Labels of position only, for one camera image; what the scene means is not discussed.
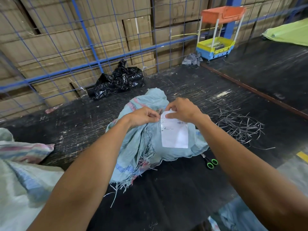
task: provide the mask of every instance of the white paper label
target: white paper label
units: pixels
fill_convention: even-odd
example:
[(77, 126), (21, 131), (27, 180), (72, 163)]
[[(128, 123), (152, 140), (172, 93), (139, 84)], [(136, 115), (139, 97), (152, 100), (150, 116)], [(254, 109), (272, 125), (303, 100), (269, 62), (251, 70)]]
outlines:
[(188, 148), (188, 124), (179, 119), (166, 118), (167, 113), (174, 111), (165, 111), (160, 117), (163, 147)]

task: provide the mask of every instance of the yellow floor marking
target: yellow floor marking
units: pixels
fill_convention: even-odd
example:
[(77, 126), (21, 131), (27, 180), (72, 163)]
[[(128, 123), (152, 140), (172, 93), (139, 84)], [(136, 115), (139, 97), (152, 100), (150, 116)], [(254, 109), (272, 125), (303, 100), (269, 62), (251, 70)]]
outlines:
[(296, 154), (298, 157), (302, 158), (304, 161), (308, 163), (308, 155), (300, 151), (299, 153)]

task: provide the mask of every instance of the blue wire mesh fence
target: blue wire mesh fence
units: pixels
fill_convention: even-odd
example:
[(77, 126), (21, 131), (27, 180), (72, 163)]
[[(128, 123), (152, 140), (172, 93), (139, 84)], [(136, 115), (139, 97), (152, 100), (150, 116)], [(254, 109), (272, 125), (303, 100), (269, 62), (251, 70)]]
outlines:
[[(291, 2), (243, 0), (249, 15), (239, 42), (246, 40), (247, 29), (252, 30), (257, 20), (270, 19), (269, 26), (275, 20), (277, 25), (278, 17), (284, 19), (294, 11), (288, 10)], [(0, 121), (81, 97), (85, 87), (93, 85), (101, 73), (112, 73), (121, 59), (145, 75), (179, 65), (195, 51), (201, 11), (225, 3), (0, 0)], [(212, 27), (203, 24), (201, 37), (211, 37)]]

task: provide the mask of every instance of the green tarp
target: green tarp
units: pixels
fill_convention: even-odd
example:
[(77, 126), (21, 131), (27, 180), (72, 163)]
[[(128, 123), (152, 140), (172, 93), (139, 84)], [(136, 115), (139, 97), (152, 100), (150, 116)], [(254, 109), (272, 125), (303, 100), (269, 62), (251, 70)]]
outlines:
[(273, 41), (308, 46), (308, 18), (269, 28), (262, 35)]

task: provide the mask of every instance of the black floor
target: black floor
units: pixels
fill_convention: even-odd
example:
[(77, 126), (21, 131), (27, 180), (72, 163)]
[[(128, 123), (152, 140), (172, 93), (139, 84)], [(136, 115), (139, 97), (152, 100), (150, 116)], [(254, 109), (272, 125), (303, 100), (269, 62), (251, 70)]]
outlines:
[[(264, 74), (272, 72), (271, 69), (266, 69), (269, 67), (266, 66), (269, 60), (241, 60), (243, 65), (247, 64), (247, 67), (242, 66), (241, 69), (246, 71), (245, 73), (252, 74), (261, 70)], [(251, 67), (249, 61), (258, 64), (256, 69)], [(289, 68), (286, 63), (279, 65)], [(277, 88), (282, 89), (285, 85), (281, 80), (279, 86), (279, 81), (273, 84), (272, 89), (275, 92), (278, 92)], [(274, 167), (278, 167), (308, 145), (307, 120), (203, 67), (177, 66), (146, 78), (145, 82), (146, 87), (141, 89), (116, 94), (97, 102), (83, 97), (48, 115), (43, 111), (37, 112), (2, 123), (1, 127), (8, 128), (16, 141), (55, 143), (54, 152), (43, 164), (66, 169), (84, 148), (105, 132), (107, 124), (117, 118), (130, 99), (146, 93), (147, 88), (157, 87), (165, 92), (169, 101), (177, 96), (187, 97), (210, 115), (217, 112), (214, 109), (217, 105), (208, 100), (220, 103), (221, 107), (228, 105), (241, 108), (237, 111), (241, 114), (249, 112), (249, 116), (265, 124), (265, 134), (259, 140), (253, 141), (252, 145), (258, 148), (276, 147), (271, 150), (251, 148), (251, 151)], [(268, 89), (271, 88), (269, 84), (265, 84)], [(300, 86), (299, 84), (295, 91), (297, 94), (301, 92)], [(215, 97), (222, 92), (226, 95)], [(291, 101), (291, 97), (287, 98), (286, 94), (280, 93), (286, 97), (285, 100)], [(295, 95), (292, 97), (292, 102), (296, 102)], [(201, 156), (163, 162), (156, 169), (157, 171), (148, 170), (135, 179), (133, 186), (125, 193), (118, 191), (112, 208), (110, 205), (114, 194), (107, 195), (92, 218), (88, 230), (187, 231), (235, 195), (221, 168), (218, 166), (213, 171), (208, 170)]]
[(308, 114), (308, 47), (255, 38), (210, 66)]

